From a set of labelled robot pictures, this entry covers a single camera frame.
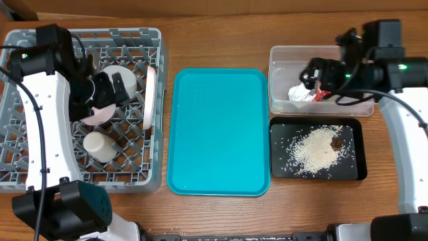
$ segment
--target blue tray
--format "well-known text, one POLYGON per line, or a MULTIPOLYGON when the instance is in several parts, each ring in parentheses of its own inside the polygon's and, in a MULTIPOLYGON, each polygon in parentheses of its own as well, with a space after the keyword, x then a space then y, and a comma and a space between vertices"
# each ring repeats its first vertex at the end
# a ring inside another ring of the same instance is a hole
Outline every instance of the blue tray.
POLYGON ((270 185, 268 81, 259 70, 175 77, 167 183, 182 195, 260 196, 270 185))

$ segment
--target black tray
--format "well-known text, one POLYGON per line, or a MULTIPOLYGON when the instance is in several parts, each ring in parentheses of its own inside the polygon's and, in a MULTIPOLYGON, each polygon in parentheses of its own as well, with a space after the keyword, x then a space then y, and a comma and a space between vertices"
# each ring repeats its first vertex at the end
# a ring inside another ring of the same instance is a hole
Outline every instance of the black tray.
POLYGON ((367 166, 361 124, 354 118, 275 117, 270 121, 270 163, 274 177, 363 180, 367 177, 367 166), (340 133, 340 138, 345 140, 344 145, 350 146, 352 155, 341 158, 337 165, 332 166, 329 170, 321 169, 317 174, 296 174, 299 170, 298 167, 286 168, 284 171, 290 158, 286 147, 290 145, 291 139, 295 136, 307 135, 311 130, 322 125, 346 127, 340 133))

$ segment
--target wood surface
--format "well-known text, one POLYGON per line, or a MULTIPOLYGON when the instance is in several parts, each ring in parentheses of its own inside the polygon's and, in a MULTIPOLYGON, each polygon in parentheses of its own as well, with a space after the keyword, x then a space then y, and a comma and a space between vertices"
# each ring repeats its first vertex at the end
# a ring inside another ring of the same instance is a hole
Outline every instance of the wood surface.
POLYGON ((62 20, 67 15, 125 18, 428 10, 427 0, 73 0, 61 1, 60 5, 57 0, 3 2, 26 20, 37 19, 39 13, 52 13, 50 17, 62 20))
POLYGON ((0 33, 3 33, 3 29, 5 28, 5 25, 8 21, 9 20, 4 12, 0 11, 0 33))
POLYGON ((86 16, 59 13, 37 13, 39 21, 59 21, 59 20, 87 20, 87 19, 115 19, 115 17, 86 16))
MULTIPOLYGON (((150 234, 290 234, 322 231, 328 224, 369 222, 397 213, 398 183, 389 134, 376 107, 358 118, 364 133, 368 177, 364 181, 310 181, 272 178, 261 197, 203 197, 174 194, 165 181, 173 82, 188 67, 256 68, 268 74, 270 49, 280 45, 333 45, 350 27, 376 19, 403 21, 409 56, 428 56, 428 12, 367 12, 234 17, 175 17, 60 21, 68 28, 157 27, 169 48, 168 89, 164 106, 163 182, 152 194, 111 194, 114 211, 142 224, 150 234)), ((5 26, 31 29, 48 22, 5 26)), ((11 209, 16 194, 0 195, 0 239, 31 240, 33 230, 11 209)))

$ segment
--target gray dish rack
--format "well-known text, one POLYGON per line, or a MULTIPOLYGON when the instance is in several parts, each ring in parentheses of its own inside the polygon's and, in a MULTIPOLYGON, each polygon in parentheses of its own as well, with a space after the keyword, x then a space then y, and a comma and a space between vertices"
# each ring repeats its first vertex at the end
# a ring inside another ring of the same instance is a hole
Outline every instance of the gray dish rack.
MULTIPOLYGON (((79 35, 86 54, 103 69, 121 65, 136 74, 138 93, 126 106, 116 108, 113 118, 99 126, 70 123, 74 153, 84 181, 104 187, 108 192, 154 192, 161 186, 163 162, 163 101, 167 87, 168 52, 161 32, 156 28, 69 29, 79 35), (156 69, 155 111, 152 128, 142 131, 146 66, 156 69), (83 138, 92 131, 112 137, 117 156, 99 163, 83 148, 83 138)), ((33 46, 35 30, 13 30, 4 45, 33 46)), ((74 52, 82 50, 73 39, 74 52)), ((11 50, 3 50, 2 66, 11 50)), ((0 192, 24 192, 28 170, 28 144, 23 105, 17 89, 0 73, 0 192)))

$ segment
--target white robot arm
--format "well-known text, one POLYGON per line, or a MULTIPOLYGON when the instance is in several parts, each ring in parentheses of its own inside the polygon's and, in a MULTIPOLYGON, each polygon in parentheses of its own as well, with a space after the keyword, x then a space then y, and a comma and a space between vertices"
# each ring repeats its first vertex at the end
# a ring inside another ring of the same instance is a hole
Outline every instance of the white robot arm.
POLYGON ((428 240, 428 59, 406 57, 401 45, 401 22, 379 20, 336 38, 342 59, 311 59, 300 74, 307 88, 337 94, 338 105, 370 99, 380 104, 393 144, 399 178, 399 215, 375 218, 368 224, 330 225, 325 240, 428 240), (357 98, 343 103, 343 96, 357 98))
POLYGON ((70 130, 70 120, 89 116, 92 106, 104 108, 132 98, 135 90, 128 88, 126 78, 130 70, 93 73, 91 66, 74 59, 70 33, 56 25, 37 28, 36 38, 37 46, 13 51, 9 62, 13 80, 22 79, 18 91, 25 110, 30 160, 27 193, 12 200, 15 215, 28 226, 38 228, 48 240, 144 240, 138 224, 112 212, 102 187, 82 181, 70 130), (45 183, 36 106, 21 87, 34 97, 45 127, 45 183), (44 204, 44 210, 36 227, 39 202, 44 204))
MULTIPOLYGON (((428 121, 428 88, 404 88, 390 94, 404 100, 428 121)), ((428 139, 417 119, 398 102, 389 98, 379 101, 393 144, 399 179, 399 213, 417 214, 428 207, 428 139)))

